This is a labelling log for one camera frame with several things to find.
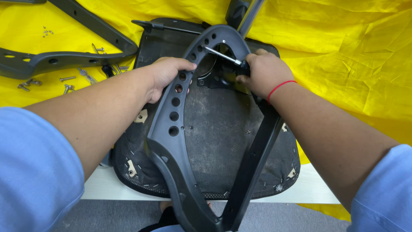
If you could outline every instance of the hand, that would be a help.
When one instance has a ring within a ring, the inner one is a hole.
[[[161,57],[153,64],[143,67],[152,82],[147,92],[147,101],[156,103],[162,96],[163,89],[172,82],[181,70],[192,71],[196,64],[182,58]]]
[[[269,93],[279,84],[294,80],[288,65],[264,49],[258,49],[256,54],[247,55],[246,61],[250,65],[250,77],[240,75],[236,77],[236,81],[263,99],[267,99]]]

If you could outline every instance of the gray carpet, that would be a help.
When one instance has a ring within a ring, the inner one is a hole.
[[[212,203],[216,215],[222,214],[225,204],[225,202]],[[52,231],[137,232],[157,223],[160,215],[158,201],[80,200]],[[296,204],[251,203],[239,230],[344,232],[349,225],[347,221]]]

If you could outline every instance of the red string bracelet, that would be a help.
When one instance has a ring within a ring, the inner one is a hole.
[[[268,103],[269,105],[270,105],[270,102],[269,102],[270,95],[272,95],[272,93],[275,92],[275,90],[276,90],[277,88],[279,88],[279,87],[281,87],[282,85],[284,85],[284,84],[286,84],[286,83],[289,83],[289,82],[295,82],[295,83],[297,83],[297,82],[294,81],[294,80],[288,80],[288,81],[285,81],[285,82],[281,83],[280,85],[276,86],[276,87],[272,90],[272,92],[269,93],[269,96],[267,96],[267,103]]]

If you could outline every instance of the screwdriver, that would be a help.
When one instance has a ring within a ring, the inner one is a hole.
[[[227,55],[225,55],[225,54],[223,54],[223,53],[220,53],[220,52],[218,52],[218,51],[215,51],[215,50],[213,50],[213,49],[211,49],[211,48],[209,48],[209,47],[206,47],[206,46],[204,46],[204,45],[202,45],[202,48],[204,48],[204,49],[208,50],[209,52],[214,53],[214,54],[216,54],[216,55],[218,55],[218,56],[220,56],[220,57],[222,57],[222,58],[225,58],[225,59],[233,62],[235,65],[239,66],[241,69],[243,69],[243,70],[245,71],[245,73],[243,73],[244,75],[250,76],[250,66],[249,66],[249,64],[246,62],[246,60],[233,59],[233,58],[228,57]]]

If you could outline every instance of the white table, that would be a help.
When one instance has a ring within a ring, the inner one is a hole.
[[[86,181],[82,199],[161,201],[166,198],[139,193],[124,185],[113,168],[98,167]],[[299,178],[288,190],[252,202],[339,204],[312,164],[301,165]]]

